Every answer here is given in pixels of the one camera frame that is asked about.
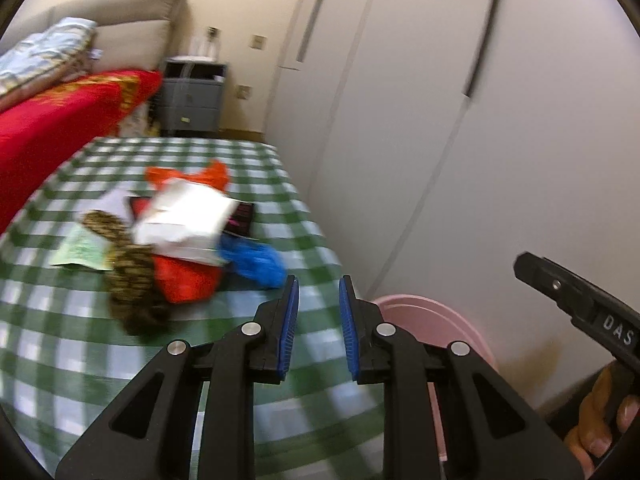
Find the orange cloth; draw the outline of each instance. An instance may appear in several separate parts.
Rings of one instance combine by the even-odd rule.
[[[169,303],[208,300],[222,279],[222,268],[154,254],[156,283]]]
[[[146,179],[158,190],[162,189],[162,184],[169,178],[183,178],[190,182],[206,184],[220,191],[224,191],[229,183],[226,166],[217,160],[214,160],[207,168],[196,174],[185,174],[169,168],[146,168]]]

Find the human hand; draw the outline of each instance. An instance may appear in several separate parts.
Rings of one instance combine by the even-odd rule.
[[[612,386],[613,377],[608,366],[598,377],[591,393],[582,401],[578,425],[564,438],[564,443],[580,462],[585,478],[589,478],[594,471],[591,455],[600,458],[611,446],[612,436],[609,427],[604,423],[604,411],[611,396]],[[628,396],[622,401],[616,417],[620,433],[629,429],[639,410],[640,397]]]

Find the electrical outlet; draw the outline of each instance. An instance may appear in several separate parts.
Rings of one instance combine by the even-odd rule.
[[[251,38],[251,48],[264,50],[265,43],[267,43],[267,38],[265,38],[264,36],[253,36]]]
[[[238,85],[236,87],[236,97],[238,99],[248,99],[249,97],[251,97],[251,90],[253,90],[253,88],[251,88],[250,86]]]

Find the pink plastic bucket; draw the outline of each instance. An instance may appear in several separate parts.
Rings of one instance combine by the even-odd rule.
[[[454,341],[464,341],[495,370],[498,369],[494,354],[478,330],[448,306],[428,300],[428,298],[408,294],[384,296],[374,300],[374,303],[380,307],[380,312],[386,322],[404,328],[418,341],[443,348]],[[433,408],[438,452],[440,459],[444,462],[447,459],[447,450],[442,433],[438,401],[432,384],[429,384],[429,395]]]

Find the fingernail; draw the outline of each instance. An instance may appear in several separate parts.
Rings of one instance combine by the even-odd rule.
[[[628,430],[628,427],[631,426],[631,423],[636,418],[636,415],[638,414],[638,408],[640,408],[640,404],[638,404],[637,402],[629,402],[625,406],[625,409],[622,412],[622,424],[624,425],[625,430]]]
[[[611,446],[611,440],[608,438],[596,438],[591,442],[589,452],[592,455],[601,458],[607,452],[609,446]]]

